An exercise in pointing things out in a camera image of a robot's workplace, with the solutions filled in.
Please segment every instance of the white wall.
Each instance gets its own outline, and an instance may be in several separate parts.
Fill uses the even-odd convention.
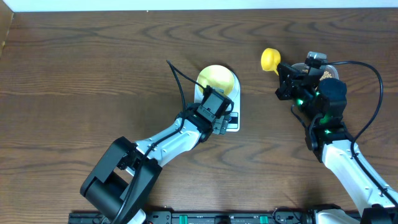
[[[398,0],[3,0],[14,12],[398,7]]]

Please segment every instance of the wooden table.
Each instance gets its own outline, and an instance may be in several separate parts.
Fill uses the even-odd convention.
[[[192,78],[211,64],[241,80],[241,130],[213,135],[164,167],[148,204],[175,210],[272,210],[336,203],[356,207],[304,141],[278,78],[261,70],[261,52],[303,62],[379,69],[384,102],[358,143],[398,188],[398,10],[17,13],[0,60],[0,220],[66,223],[94,210],[80,185],[118,137],[148,138],[172,124],[180,95],[165,60]],[[366,68],[338,67],[348,86],[345,122],[356,134],[378,98]],[[182,80],[187,101],[193,85]]]

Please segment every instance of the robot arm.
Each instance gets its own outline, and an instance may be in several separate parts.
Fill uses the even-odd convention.
[[[162,167],[177,155],[205,142],[216,123],[218,126],[221,123],[217,133],[226,131],[229,121],[226,110],[232,108],[233,102],[210,86],[204,89],[203,95],[201,103],[190,105],[159,134],[136,142],[125,137],[115,140],[81,186],[82,196],[109,220],[141,224],[145,220],[141,208]],[[114,172],[116,167],[127,170],[136,181],[127,184]]]
[[[320,80],[328,66],[326,55],[309,52],[304,71],[279,63],[280,55],[274,49],[264,51],[261,60],[264,70],[274,70],[279,75],[280,87],[275,92],[277,97],[280,100],[294,100],[299,110],[312,120],[310,125],[305,126],[292,110],[305,126],[308,149],[343,184],[362,216],[361,223],[397,222],[397,192],[371,167],[356,143],[351,147],[353,137],[342,121],[347,104],[346,85],[335,78]],[[307,221],[358,223],[338,207],[315,208]]]

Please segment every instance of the yellow bowl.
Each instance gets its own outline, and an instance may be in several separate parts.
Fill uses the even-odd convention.
[[[198,76],[197,82],[204,87],[207,85],[224,90],[225,95],[229,95],[234,88],[234,76],[232,72],[221,65],[210,65],[204,68]]]

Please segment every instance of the green connector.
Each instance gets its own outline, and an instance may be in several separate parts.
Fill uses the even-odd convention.
[[[260,216],[260,224],[268,224],[268,216]]]
[[[188,216],[180,215],[180,224],[188,224]]]

